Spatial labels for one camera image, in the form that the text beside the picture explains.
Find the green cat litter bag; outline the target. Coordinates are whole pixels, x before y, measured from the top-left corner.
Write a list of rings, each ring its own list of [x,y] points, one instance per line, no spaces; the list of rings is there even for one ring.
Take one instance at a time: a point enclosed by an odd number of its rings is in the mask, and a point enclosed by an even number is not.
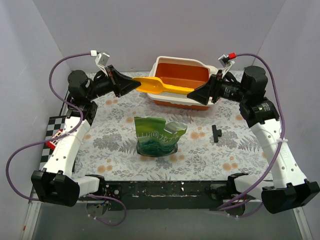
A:
[[[147,157],[165,157],[178,151],[178,141],[186,133],[188,126],[182,122],[167,122],[164,118],[134,118],[137,138],[136,150]]]

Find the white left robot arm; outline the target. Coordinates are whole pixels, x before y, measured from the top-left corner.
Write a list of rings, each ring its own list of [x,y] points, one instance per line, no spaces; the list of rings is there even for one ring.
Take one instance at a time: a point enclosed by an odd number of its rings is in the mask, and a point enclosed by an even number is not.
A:
[[[41,170],[33,172],[31,182],[41,202],[72,207],[80,197],[90,194],[101,200],[107,193],[103,176],[90,174],[72,179],[75,158],[96,116],[98,106],[94,100],[111,92],[120,98],[141,83],[112,65],[100,70],[94,79],[82,70],[74,70],[67,81],[72,104],[70,114],[52,155]]]

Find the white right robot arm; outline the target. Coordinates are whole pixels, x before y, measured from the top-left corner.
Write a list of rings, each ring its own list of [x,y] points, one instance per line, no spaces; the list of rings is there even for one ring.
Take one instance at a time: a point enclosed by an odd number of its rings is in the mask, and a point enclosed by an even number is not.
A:
[[[271,214],[277,214],[305,206],[320,192],[320,186],[307,179],[282,136],[284,125],[278,111],[265,97],[267,83],[266,71],[259,66],[245,67],[241,81],[219,70],[187,98],[203,105],[216,103],[220,98],[239,104],[241,116],[259,141],[271,167],[272,184],[261,181],[251,187],[256,180],[246,173],[237,173],[228,177],[227,195],[237,199],[248,194],[260,199]]]

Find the yellow plastic litter scoop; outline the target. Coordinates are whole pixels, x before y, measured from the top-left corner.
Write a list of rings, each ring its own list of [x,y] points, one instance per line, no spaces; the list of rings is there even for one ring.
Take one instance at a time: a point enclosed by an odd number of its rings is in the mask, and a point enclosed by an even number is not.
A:
[[[142,93],[157,95],[166,92],[188,95],[195,90],[194,88],[165,84],[159,77],[134,77],[133,80],[140,82],[140,86],[136,90]]]

